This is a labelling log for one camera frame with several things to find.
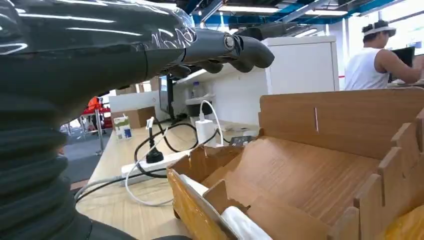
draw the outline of black plug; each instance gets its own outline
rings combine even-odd
[[[148,129],[148,135],[149,135],[149,145],[150,148],[152,148],[155,145],[155,140],[153,138],[153,131],[152,128],[149,127]],[[160,152],[156,147],[154,147],[146,156],[146,163],[148,164],[154,164],[157,162],[160,162],[164,159],[164,154]]]

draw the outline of desk surface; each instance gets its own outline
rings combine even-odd
[[[154,126],[153,132],[158,131],[157,126]],[[112,132],[90,182],[118,176],[121,174],[123,165],[134,162],[134,150],[148,137],[148,132],[144,128],[133,129],[132,135],[133,138],[129,140],[117,140],[115,131]],[[229,140],[228,136],[240,134],[227,132],[224,135]],[[177,150],[186,150],[196,142],[193,130],[185,126],[169,130],[167,138]],[[138,157],[141,158],[148,149],[148,144],[143,146]],[[159,143],[158,149],[164,155],[173,153],[166,146],[165,141]],[[148,202],[161,202],[173,197],[166,179],[152,179],[137,183],[131,185],[130,189],[139,199]],[[130,199],[125,188],[119,183],[93,192],[82,199],[76,208],[88,217],[120,229],[139,240],[151,240],[168,235],[190,236],[184,224],[174,217],[172,203],[161,207],[140,205]]]

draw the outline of plastic bottle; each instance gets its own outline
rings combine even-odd
[[[198,81],[195,81],[193,82],[191,98],[195,99],[200,97],[203,97],[202,87],[200,86],[200,83]]]

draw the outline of gray carpet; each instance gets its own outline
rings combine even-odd
[[[103,134],[105,147],[110,136],[111,130],[107,129],[106,134]],[[100,140],[97,134],[89,133],[84,138],[81,136],[80,128],[72,128],[67,145],[63,150],[68,158],[68,166],[61,175],[69,178],[71,183],[90,179],[101,157],[96,154],[100,150]]]

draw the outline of computer monitor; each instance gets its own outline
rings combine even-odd
[[[173,120],[174,109],[172,102],[174,101],[173,81],[168,75],[159,77],[159,105],[160,109],[169,114]]]
[[[405,48],[401,48],[401,49],[392,50],[392,52],[394,54],[396,54],[400,58],[400,60],[402,60],[402,62],[404,62],[406,65],[412,67],[414,56],[415,56],[415,47],[414,46],[409,46],[409,47],[405,47]],[[394,80],[396,80],[396,79],[394,79],[393,75],[390,74],[390,76],[388,77],[388,82],[391,83]]]

